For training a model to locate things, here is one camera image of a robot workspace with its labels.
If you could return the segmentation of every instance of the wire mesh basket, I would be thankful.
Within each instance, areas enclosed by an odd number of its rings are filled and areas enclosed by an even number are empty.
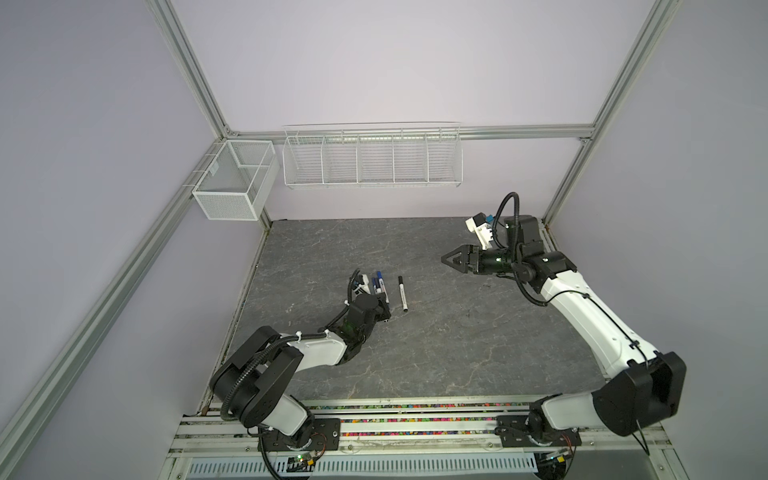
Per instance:
[[[457,186],[457,127],[288,134],[283,172],[291,188]]]
[[[192,194],[211,220],[259,220],[279,170],[271,141],[227,140]]]

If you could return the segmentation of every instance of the metal bracket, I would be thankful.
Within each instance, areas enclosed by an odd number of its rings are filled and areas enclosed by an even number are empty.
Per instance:
[[[533,442],[528,435],[522,433],[522,430],[525,429],[525,420],[527,418],[528,415],[499,415],[496,417],[498,426],[507,427],[509,429],[506,433],[502,433],[499,436],[502,439],[502,447],[520,448],[542,446]],[[545,446],[567,447],[568,442],[565,441],[563,438],[564,436],[568,437],[568,440],[571,441],[571,446],[578,447],[581,445],[581,437],[578,434],[578,430],[575,432],[573,430],[563,430],[561,436]]]
[[[313,435],[310,446],[303,450],[322,450],[323,443],[325,444],[326,452],[339,449],[339,435],[341,435],[340,419],[314,419],[313,426],[315,433],[322,433],[325,435],[325,438],[321,435]],[[268,452],[290,452],[291,449],[286,444],[287,438],[277,430],[270,430],[265,432],[262,443]]]

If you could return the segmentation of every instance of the gray marble tabletop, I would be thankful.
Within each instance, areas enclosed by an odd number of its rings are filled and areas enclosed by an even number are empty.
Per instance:
[[[298,372],[289,394],[544,395],[602,386],[587,343],[553,306],[530,304],[511,280],[461,275],[440,262],[459,245],[477,243],[464,220],[274,222],[232,348],[262,325],[282,333],[316,331],[343,308],[355,268],[381,270],[392,319],[376,326],[350,362]],[[407,313],[398,275],[405,280]]]

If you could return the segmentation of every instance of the wall-mounted wire shelf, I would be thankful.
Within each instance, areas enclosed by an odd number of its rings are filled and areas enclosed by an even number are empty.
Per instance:
[[[283,171],[291,188],[458,186],[459,126],[339,129],[286,127]]]
[[[192,194],[211,220],[259,220],[279,170],[271,141],[227,140]]]

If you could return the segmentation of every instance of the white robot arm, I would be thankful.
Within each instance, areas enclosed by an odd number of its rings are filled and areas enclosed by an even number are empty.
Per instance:
[[[515,199],[515,214],[504,221],[507,246],[496,230],[507,201]],[[467,220],[475,225],[484,214]],[[475,231],[480,237],[484,229]],[[539,306],[557,308],[584,337],[611,377],[594,392],[556,395],[535,402],[518,433],[548,444],[573,428],[607,427],[626,436],[677,413],[685,378],[685,363],[674,352],[660,353],[640,338],[587,285],[576,266],[561,252],[546,252],[538,219],[520,215],[518,195],[502,201],[490,228],[496,249],[462,245],[442,262],[462,273],[496,275],[514,280],[521,293]],[[544,299],[534,298],[530,286]]]

